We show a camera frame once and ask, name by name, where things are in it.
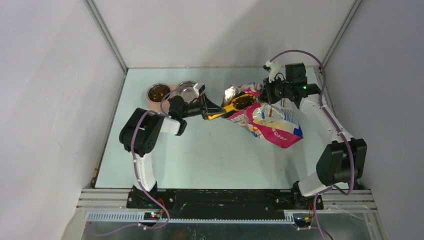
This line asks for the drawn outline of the yellow plastic scoop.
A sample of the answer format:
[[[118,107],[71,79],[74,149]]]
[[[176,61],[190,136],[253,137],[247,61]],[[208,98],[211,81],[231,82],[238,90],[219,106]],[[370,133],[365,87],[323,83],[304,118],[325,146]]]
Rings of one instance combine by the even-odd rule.
[[[225,118],[225,117],[229,117],[229,116],[231,116],[232,114],[234,114],[235,112],[239,112],[239,111],[241,111],[241,110],[236,110],[234,107],[233,107],[233,104],[232,104],[232,101],[231,101],[231,103],[228,105],[228,106],[225,106],[224,108],[225,108],[225,110],[226,110],[226,113],[225,114],[222,114],[221,116],[218,116],[218,115],[213,115],[213,116],[209,116],[208,118],[208,120],[214,120],[214,119],[217,119],[217,118]]]

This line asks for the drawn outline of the colourful cat food bag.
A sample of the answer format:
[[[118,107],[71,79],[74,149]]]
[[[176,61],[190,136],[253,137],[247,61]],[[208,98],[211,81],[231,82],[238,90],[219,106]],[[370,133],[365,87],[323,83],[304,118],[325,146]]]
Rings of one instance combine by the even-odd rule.
[[[292,103],[287,98],[273,104],[256,99],[248,107],[228,112],[222,118],[239,125],[254,137],[284,149],[304,137]]]

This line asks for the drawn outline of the pink double pet bowl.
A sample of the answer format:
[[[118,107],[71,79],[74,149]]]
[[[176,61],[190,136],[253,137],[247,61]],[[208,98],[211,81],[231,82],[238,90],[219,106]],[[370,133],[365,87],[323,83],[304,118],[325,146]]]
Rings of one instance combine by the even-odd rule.
[[[168,98],[180,96],[185,102],[191,102],[198,97],[198,94],[194,90],[194,86],[197,83],[193,80],[185,80],[178,84],[155,83],[148,88],[146,100],[150,106],[158,108],[163,97],[171,92]]]

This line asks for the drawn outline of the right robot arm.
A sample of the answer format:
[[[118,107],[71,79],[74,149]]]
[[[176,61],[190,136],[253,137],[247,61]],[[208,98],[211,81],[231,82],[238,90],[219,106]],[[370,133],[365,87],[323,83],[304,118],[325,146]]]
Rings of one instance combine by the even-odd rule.
[[[268,104],[279,100],[290,100],[313,124],[322,144],[325,146],[316,163],[315,172],[298,181],[298,188],[291,194],[291,204],[304,209],[311,202],[311,196],[323,194],[339,183],[347,183],[346,195],[352,193],[354,185],[363,176],[367,144],[364,139],[354,138],[337,120],[329,109],[323,89],[315,83],[308,83],[303,63],[285,66],[276,61],[267,61],[263,68],[268,77],[263,80],[259,99]]]

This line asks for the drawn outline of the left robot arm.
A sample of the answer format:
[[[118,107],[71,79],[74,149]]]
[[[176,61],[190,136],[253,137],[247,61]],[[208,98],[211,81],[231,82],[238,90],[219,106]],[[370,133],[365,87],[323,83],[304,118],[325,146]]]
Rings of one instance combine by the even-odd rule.
[[[168,113],[137,108],[119,134],[119,142],[131,154],[136,183],[141,190],[138,201],[145,208],[153,208],[158,202],[158,194],[152,191],[157,186],[153,173],[151,152],[160,134],[181,136],[187,127],[186,118],[202,116],[208,120],[214,115],[222,115],[226,110],[209,100],[205,94],[193,102],[186,102],[176,95],[169,100]]]

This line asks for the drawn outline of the brown pet food kibble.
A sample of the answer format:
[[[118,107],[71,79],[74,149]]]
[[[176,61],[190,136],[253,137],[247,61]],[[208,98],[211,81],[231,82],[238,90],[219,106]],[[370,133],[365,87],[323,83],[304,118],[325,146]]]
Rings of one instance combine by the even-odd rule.
[[[236,97],[232,101],[233,107],[238,111],[248,108],[249,106],[255,103],[256,103],[256,97],[254,95],[247,94],[247,93],[239,97]]]

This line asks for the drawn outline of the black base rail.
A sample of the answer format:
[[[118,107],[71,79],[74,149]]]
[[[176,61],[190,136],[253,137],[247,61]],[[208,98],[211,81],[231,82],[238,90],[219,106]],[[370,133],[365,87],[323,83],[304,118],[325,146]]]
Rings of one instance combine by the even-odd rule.
[[[297,190],[284,189],[153,189],[150,196],[133,187],[128,193],[128,209],[161,209],[170,218],[200,219],[284,219],[285,211],[323,210],[321,197],[302,196]]]

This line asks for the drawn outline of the right aluminium frame post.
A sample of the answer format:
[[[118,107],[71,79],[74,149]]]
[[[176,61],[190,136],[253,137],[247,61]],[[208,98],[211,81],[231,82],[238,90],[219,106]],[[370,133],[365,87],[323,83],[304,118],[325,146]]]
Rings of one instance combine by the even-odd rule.
[[[357,14],[358,10],[360,9],[361,5],[363,3],[363,0],[354,0],[352,5],[349,8],[349,11],[347,12],[346,16],[344,17],[338,31],[336,32],[335,37],[333,38],[327,52],[324,55],[324,58],[322,60],[323,68],[328,65],[330,62],[332,56],[334,55],[338,45],[342,41],[345,33],[347,32],[349,26],[351,25],[355,15]]]

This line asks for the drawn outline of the aluminium frame post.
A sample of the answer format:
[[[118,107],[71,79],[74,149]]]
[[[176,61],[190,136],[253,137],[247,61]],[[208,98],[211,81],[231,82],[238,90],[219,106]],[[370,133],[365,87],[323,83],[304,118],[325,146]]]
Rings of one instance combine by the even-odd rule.
[[[347,32],[349,26],[351,25],[355,15],[357,14],[358,10],[360,9],[361,5],[363,3],[363,0],[354,0],[352,5],[349,8],[349,11],[347,12],[346,16],[344,17],[338,31],[336,32],[335,37],[333,38],[327,52],[324,55],[324,58],[322,60],[323,68],[328,65],[330,62],[332,56],[334,55],[338,45],[342,41],[345,33]]]
[[[123,58],[123,55],[121,51],[119,50],[119,47],[114,40],[112,33],[110,32],[106,21],[104,20],[101,11],[99,7],[97,6],[96,2],[94,0],[83,0],[87,10],[91,14],[92,19],[94,20],[95,24],[97,25],[97,28],[100,31],[100,34],[102,35],[103,39],[105,40],[107,46],[109,47],[112,55],[114,56],[116,62],[118,63],[119,67],[121,68],[122,72],[124,74],[128,73],[129,67],[125,63],[125,60]]]

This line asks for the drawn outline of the left aluminium frame post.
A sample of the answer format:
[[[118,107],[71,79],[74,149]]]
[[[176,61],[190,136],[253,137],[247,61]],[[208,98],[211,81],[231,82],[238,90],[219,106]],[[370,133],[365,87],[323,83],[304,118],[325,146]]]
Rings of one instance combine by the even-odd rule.
[[[121,51],[119,50],[119,47],[114,40],[112,33],[110,32],[106,21],[104,20],[101,11],[99,7],[97,6],[96,2],[94,0],[83,0],[87,10],[91,14],[92,19],[94,20],[95,24],[97,25],[97,28],[100,31],[100,34],[102,35],[103,39],[105,40],[107,46],[109,47],[112,55],[114,56],[116,62],[118,63],[119,67],[121,68],[122,72],[124,74],[128,73],[129,67],[125,63],[125,60],[123,58],[123,55]]]

